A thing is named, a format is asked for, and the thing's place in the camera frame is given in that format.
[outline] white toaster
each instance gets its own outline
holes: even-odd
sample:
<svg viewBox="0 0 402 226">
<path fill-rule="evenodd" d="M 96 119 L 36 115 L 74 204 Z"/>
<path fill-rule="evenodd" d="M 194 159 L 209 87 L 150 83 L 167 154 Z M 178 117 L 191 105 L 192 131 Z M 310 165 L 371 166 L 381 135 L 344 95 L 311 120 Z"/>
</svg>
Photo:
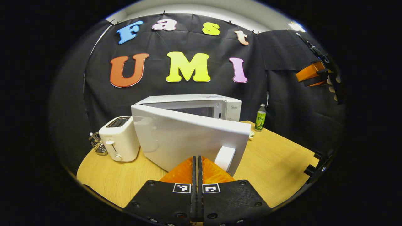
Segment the white toaster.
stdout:
<svg viewBox="0 0 402 226">
<path fill-rule="evenodd" d="M 112 119 L 99 130 L 99 136 L 114 161 L 131 162 L 137 157 L 139 142 L 132 116 Z"/>
</svg>

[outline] plastic bottle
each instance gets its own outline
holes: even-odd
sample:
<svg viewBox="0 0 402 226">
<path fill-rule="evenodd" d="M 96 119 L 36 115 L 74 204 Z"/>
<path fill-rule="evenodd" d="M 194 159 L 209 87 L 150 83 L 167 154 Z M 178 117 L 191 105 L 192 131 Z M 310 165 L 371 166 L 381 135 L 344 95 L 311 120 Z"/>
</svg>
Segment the plastic bottle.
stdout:
<svg viewBox="0 0 402 226">
<path fill-rule="evenodd" d="M 254 130 L 257 132 L 261 132 L 264 127 L 265 116 L 267 112 L 265 111 L 265 104 L 260 105 L 260 109 L 257 112 L 257 119 L 255 120 Z"/>
</svg>

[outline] light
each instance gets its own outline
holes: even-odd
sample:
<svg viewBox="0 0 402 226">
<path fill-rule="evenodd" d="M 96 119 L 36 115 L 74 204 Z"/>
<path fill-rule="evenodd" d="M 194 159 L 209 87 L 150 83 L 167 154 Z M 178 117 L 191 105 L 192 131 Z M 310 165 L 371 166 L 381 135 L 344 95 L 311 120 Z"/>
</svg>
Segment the light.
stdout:
<svg viewBox="0 0 402 226">
<path fill-rule="evenodd" d="M 301 32 L 306 32 L 299 24 L 295 23 L 295 22 L 290 22 L 288 24 L 290 27 L 293 28 L 293 30 L 295 31 L 301 31 Z"/>
</svg>

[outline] white wall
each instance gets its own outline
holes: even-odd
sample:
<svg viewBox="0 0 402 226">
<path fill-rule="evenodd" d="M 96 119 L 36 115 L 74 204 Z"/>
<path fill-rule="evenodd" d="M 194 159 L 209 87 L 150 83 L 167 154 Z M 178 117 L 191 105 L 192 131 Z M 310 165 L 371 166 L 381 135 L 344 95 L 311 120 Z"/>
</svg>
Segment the white wall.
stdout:
<svg viewBox="0 0 402 226">
<path fill-rule="evenodd" d="M 268 6 L 254 0 L 142 0 L 106 18 L 112 23 L 140 16 L 165 13 L 190 13 L 209 16 L 254 32 L 291 29 L 292 20 Z"/>
</svg>

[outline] table surface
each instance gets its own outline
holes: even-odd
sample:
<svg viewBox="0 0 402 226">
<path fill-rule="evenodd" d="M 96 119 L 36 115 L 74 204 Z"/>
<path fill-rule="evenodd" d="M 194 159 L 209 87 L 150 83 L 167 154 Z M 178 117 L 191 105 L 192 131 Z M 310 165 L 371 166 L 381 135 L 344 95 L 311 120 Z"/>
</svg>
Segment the table surface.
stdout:
<svg viewBox="0 0 402 226">
<path fill-rule="evenodd" d="M 254 123 L 244 123 L 254 128 Z M 309 176 L 304 170 L 310 164 L 314 167 L 318 164 L 314 152 L 264 128 L 248 141 L 233 178 L 248 180 L 273 208 L 306 183 Z M 166 173 L 147 159 L 141 149 L 132 162 L 116 162 L 92 149 L 82 161 L 77 179 L 124 208 L 146 181 L 158 181 Z"/>
</svg>

